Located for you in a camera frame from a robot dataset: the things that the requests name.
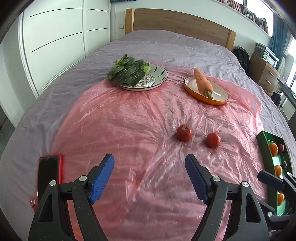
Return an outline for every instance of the white curtain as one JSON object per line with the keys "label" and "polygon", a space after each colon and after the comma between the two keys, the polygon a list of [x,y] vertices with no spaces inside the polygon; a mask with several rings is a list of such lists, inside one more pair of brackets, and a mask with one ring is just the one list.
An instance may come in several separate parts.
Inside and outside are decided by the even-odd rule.
{"label": "white curtain", "polygon": [[[289,49],[289,47],[290,47],[290,45],[292,43],[292,40],[293,40],[293,36],[289,31],[288,36],[287,36],[287,41],[286,41],[286,44],[285,44],[285,47],[284,47],[284,50],[283,50],[283,53],[286,56],[288,55],[288,49]],[[285,70],[285,64],[286,64],[286,59],[285,59],[285,57],[283,57],[281,59],[281,62],[279,64],[279,68],[277,70],[281,77],[283,76],[283,73],[284,73],[284,70]]]}

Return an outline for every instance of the backpack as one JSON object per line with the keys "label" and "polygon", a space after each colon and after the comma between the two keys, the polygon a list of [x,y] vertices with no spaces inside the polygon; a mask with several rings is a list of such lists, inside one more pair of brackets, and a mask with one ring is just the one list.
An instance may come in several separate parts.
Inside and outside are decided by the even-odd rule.
{"label": "backpack", "polygon": [[248,75],[249,70],[250,70],[251,61],[250,61],[247,51],[244,50],[242,47],[236,47],[233,50],[233,54],[237,57],[240,65],[242,66],[242,68],[244,69],[246,74]]}

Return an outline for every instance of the wooden headboard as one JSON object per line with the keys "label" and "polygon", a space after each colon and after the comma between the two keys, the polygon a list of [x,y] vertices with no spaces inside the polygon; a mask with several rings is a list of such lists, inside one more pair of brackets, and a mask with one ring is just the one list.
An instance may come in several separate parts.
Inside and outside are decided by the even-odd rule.
{"label": "wooden headboard", "polygon": [[163,9],[126,9],[125,34],[136,30],[160,29],[183,34],[233,50],[236,32],[204,18]]}

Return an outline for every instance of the phone screen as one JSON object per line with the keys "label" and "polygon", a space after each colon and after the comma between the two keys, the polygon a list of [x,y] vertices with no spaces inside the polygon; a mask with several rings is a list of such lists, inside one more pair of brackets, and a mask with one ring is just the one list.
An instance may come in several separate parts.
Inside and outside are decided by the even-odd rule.
{"label": "phone screen", "polygon": [[39,159],[38,169],[38,202],[40,202],[48,184],[52,180],[56,180],[59,183],[59,156],[41,157]]}

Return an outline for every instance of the bedside cabinet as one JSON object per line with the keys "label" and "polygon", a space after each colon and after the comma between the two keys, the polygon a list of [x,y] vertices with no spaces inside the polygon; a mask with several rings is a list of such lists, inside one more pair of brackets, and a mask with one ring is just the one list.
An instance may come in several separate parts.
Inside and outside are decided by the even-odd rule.
{"label": "bedside cabinet", "polygon": [[249,77],[259,84],[263,90],[271,96],[275,87],[278,86],[279,73],[264,59],[252,54]]}

